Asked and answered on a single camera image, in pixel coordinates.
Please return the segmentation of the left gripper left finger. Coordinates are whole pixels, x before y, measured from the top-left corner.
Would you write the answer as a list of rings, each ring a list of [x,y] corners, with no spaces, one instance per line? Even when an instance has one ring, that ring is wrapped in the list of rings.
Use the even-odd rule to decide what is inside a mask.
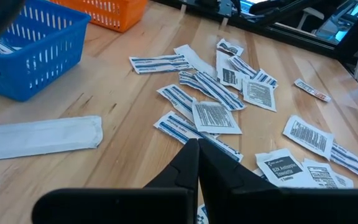
[[[57,189],[38,199],[33,223],[196,223],[200,147],[190,139],[141,189]]]

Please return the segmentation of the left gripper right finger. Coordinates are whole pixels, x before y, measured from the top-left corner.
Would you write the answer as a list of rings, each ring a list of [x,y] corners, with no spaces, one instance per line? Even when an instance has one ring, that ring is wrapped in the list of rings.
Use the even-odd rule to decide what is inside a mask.
[[[210,223],[358,223],[358,189],[277,187],[199,139],[199,177]]]

